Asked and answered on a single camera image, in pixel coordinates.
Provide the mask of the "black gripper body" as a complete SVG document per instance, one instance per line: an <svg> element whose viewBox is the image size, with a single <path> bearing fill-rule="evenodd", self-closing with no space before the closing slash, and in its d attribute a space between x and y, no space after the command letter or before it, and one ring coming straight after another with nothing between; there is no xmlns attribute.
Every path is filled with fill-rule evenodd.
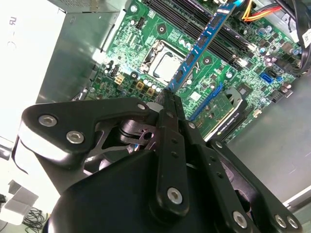
<svg viewBox="0 0 311 233"><path fill-rule="evenodd" d="M138 151L77 182L47 233L217 233L215 204L183 152Z"/></svg>

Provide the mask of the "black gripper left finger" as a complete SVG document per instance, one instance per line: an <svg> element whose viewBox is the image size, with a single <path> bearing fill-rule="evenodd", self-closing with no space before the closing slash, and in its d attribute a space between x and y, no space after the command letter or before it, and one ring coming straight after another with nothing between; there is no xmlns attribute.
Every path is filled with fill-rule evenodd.
<svg viewBox="0 0 311 233"><path fill-rule="evenodd" d="M121 138L121 125L134 121L134 130L152 137L143 143L142 150L119 160L138 151L175 151L186 156L175 96L167 90L160 94L159 112L137 98L37 104L22 113L18 135L27 149L57 167L77 169L85 166L88 157L102 157L107 152L119 155L125 150L129 143Z"/></svg>

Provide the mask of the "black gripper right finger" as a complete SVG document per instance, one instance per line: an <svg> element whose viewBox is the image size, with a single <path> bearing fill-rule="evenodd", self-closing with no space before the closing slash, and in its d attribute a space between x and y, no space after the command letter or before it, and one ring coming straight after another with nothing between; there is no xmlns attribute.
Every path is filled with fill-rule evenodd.
<svg viewBox="0 0 311 233"><path fill-rule="evenodd" d="M223 143L205 142L196 126L185 119L181 99L176 113L194 165L208 184L218 233L301 233L297 218Z"/></svg>

